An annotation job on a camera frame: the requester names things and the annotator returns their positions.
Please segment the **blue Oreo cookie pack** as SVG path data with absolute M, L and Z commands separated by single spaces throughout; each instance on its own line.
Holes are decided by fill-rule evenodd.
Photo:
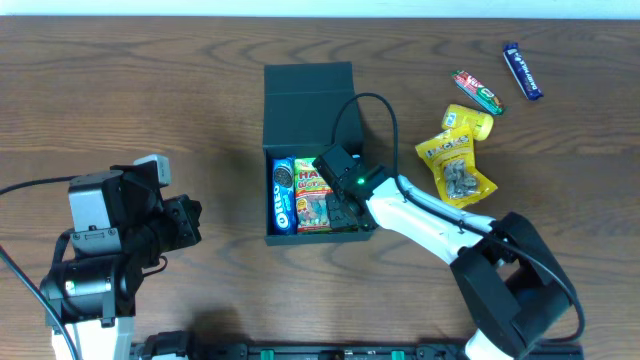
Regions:
M 285 157 L 272 163 L 273 223 L 278 235 L 297 233 L 294 161 L 294 157 Z

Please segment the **black gift box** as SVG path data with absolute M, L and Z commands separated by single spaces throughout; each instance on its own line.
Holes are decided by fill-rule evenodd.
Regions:
M 263 152 L 266 235 L 269 246 L 367 241 L 371 230 L 279 234 L 275 225 L 273 161 L 315 158 L 332 144 L 339 110 L 355 96 L 350 62 L 267 65 L 264 67 Z

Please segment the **yellow Hacks candy bag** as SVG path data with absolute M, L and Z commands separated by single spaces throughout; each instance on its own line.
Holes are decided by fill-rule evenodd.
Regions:
M 462 209 L 494 193 L 498 187 L 476 168 L 471 128 L 448 129 L 415 146 L 434 176 L 441 200 Z

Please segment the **green Haribo gummy bag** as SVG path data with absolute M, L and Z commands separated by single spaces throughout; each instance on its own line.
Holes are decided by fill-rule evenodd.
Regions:
M 297 232 L 317 233 L 331 229 L 326 196 L 331 188 L 313 166 L 314 158 L 294 160 Z

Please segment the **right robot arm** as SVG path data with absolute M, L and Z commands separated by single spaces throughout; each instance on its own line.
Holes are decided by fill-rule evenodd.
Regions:
M 575 287 L 546 243 L 523 216 L 500 220 L 456 209 L 383 166 L 317 160 L 338 200 L 366 226 L 404 235 L 445 262 L 477 330 L 463 359 L 522 359 L 569 309 L 578 317 L 571 343 L 582 335 L 584 310 Z

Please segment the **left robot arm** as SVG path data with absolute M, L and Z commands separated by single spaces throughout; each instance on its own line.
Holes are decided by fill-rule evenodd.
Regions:
M 201 240 L 200 203 L 163 198 L 170 183 L 161 155 L 70 180 L 73 227 L 40 285 L 54 310 L 46 323 L 56 358 L 128 358 L 143 280 L 165 268 L 167 252 Z

